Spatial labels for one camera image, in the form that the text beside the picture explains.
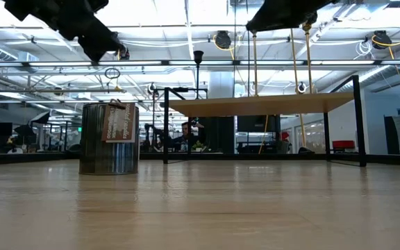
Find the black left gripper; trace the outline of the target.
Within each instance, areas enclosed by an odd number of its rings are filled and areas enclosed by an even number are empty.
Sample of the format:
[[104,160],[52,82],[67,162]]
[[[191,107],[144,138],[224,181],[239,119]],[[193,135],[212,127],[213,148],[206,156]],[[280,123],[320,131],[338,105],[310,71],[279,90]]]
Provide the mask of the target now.
[[18,20],[32,15],[67,40],[78,37],[84,53],[94,62],[99,62],[106,51],[126,49],[118,33],[95,17],[107,5],[108,0],[4,0],[4,8]]

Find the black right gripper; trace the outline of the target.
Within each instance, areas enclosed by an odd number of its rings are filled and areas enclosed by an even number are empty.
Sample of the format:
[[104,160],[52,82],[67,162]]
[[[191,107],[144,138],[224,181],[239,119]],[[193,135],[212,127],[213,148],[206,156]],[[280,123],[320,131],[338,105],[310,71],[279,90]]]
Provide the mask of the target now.
[[317,21],[317,10],[336,3],[334,0],[265,0],[258,12],[246,24],[252,33],[274,31],[284,28],[296,28],[300,25],[303,13],[306,19],[303,25],[313,25]]

